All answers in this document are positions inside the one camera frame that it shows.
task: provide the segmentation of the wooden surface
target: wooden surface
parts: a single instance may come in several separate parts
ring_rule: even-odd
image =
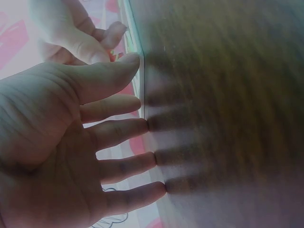
[[[164,227],[304,227],[303,2],[130,2]]]

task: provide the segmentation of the finger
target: finger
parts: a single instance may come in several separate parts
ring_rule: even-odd
[[[134,112],[141,107],[141,101],[132,95],[116,94],[106,99],[85,104],[80,107],[84,124],[104,120],[113,115]]]
[[[122,40],[127,27],[121,22],[115,22],[103,33],[103,39],[101,41],[102,46],[105,49],[114,49]]]
[[[98,29],[95,28],[95,30],[92,33],[92,37],[94,37],[98,42],[101,42],[105,38],[105,30],[104,29]]]
[[[130,83],[138,67],[139,57],[135,53],[125,55],[120,62],[61,65],[63,77],[75,91],[81,105],[118,93]]]
[[[105,121],[86,130],[96,152],[142,135],[148,131],[148,126],[144,119],[126,119]]]
[[[105,192],[107,216],[119,215],[145,207],[166,194],[163,183],[155,182],[127,191]]]
[[[92,36],[80,31],[76,27],[70,28],[58,40],[58,45],[66,48],[76,58],[87,64],[110,62],[110,58],[102,45]]]
[[[141,174],[156,166],[154,153],[148,152],[125,159],[99,161],[100,182],[113,184]]]

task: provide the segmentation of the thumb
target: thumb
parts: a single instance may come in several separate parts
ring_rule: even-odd
[[[110,62],[108,53],[94,37],[76,27],[72,27],[69,30],[58,41],[58,45],[64,47],[76,58],[87,64]]]
[[[74,90],[81,105],[104,99],[123,90],[138,71],[138,54],[130,53],[112,63],[86,66],[60,65],[64,81]]]

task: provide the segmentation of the blurry hand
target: blurry hand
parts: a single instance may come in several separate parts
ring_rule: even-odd
[[[45,61],[67,65],[109,62],[106,50],[115,48],[126,31],[120,22],[108,30],[95,28],[78,0],[29,0],[30,14],[42,39]]]
[[[144,119],[83,123],[140,107],[114,95],[139,66],[136,54],[88,66],[44,63],[0,81],[0,227],[86,228],[148,205],[162,183],[103,192],[156,165],[153,153],[101,160],[96,152],[147,132]]]

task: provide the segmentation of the cartoon drawing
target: cartoon drawing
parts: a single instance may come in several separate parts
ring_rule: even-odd
[[[116,191],[114,188],[104,189],[104,191]],[[123,223],[128,219],[128,213],[104,217],[90,228],[115,228],[115,224]]]
[[[119,53],[118,55],[114,54],[114,50],[108,50],[107,52],[110,56],[111,62],[115,62],[118,59],[120,59],[122,56],[124,56],[124,53]]]

